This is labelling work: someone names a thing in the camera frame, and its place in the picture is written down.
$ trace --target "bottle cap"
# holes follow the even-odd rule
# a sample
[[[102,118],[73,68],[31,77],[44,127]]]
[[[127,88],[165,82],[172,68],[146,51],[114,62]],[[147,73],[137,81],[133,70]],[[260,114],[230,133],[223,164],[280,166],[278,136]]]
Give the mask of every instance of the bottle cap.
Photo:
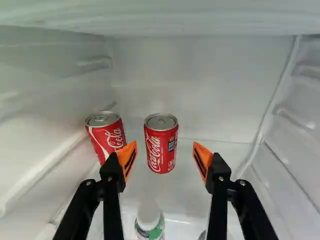
[[[140,205],[136,217],[139,227],[144,231],[154,229],[160,221],[161,213],[162,212],[155,201],[144,201]]]

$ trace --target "can lid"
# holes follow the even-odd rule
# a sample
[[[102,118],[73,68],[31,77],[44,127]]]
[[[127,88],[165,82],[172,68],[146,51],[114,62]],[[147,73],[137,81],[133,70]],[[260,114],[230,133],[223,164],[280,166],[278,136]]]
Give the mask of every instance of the can lid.
[[[85,120],[85,124],[90,127],[105,127],[115,123],[119,118],[119,114],[113,111],[101,111],[89,116]]]
[[[160,218],[161,210],[155,201],[145,200],[141,203],[137,212],[136,221],[142,230],[151,231],[158,225]]]
[[[168,113],[155,113],[147,116],[144,124],[152,130],[167,131],[173,129],[178,124],[178,120]]]

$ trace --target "refrigerator ceiling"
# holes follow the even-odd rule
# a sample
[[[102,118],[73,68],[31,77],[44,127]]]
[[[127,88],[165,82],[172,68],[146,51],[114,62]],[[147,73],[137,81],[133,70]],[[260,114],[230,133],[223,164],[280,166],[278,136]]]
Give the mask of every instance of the refrigerator ceiling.
[[[320,33],[314,0],[5,0],[0,6],[0,25],[108,36]]]

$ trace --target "green bottle label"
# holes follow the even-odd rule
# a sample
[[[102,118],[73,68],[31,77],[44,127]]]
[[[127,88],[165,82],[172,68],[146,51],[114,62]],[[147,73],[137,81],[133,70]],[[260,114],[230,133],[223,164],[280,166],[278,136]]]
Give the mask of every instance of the green bottle label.
[[[163,231],[165,229],[165,218],[161,216],[157,226],[150,231],[142,230],[138,225],[137,219],[135,219],[134,228],[139,240],[160,240],[162,239]]]

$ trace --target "red soda can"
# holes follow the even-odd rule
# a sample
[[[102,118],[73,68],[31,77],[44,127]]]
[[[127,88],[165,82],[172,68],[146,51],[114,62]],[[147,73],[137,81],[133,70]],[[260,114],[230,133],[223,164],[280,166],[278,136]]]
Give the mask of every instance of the red soda can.
[[[127,144],[121,117],[115,112],[102,111],[89,116],[85,129],[101,165],[112,152],[119,152]]]
[[[167,113],[155,113],[144,120],[148,167],[157,174],[170,172],[176,165],[178,120]]]

